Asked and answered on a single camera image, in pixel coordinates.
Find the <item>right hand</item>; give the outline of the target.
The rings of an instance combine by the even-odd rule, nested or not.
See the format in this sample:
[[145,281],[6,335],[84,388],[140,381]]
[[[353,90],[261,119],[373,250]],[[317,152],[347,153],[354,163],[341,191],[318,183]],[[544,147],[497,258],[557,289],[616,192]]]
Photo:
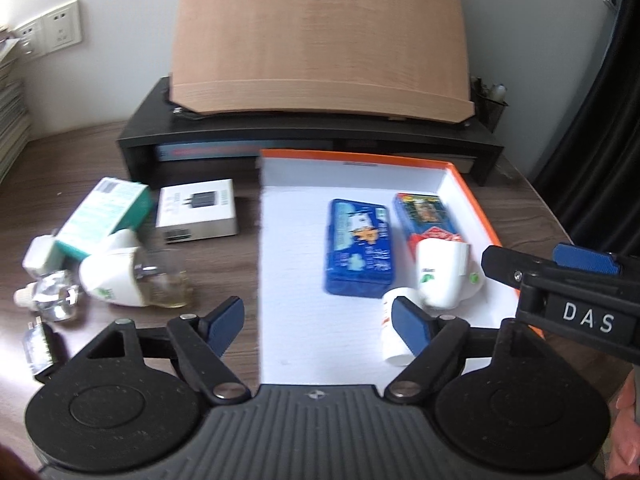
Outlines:
[[611,452],[605,468],[607,479],[638,479],[640,427],[636,422],[636,371],[627,376],[615,401]]

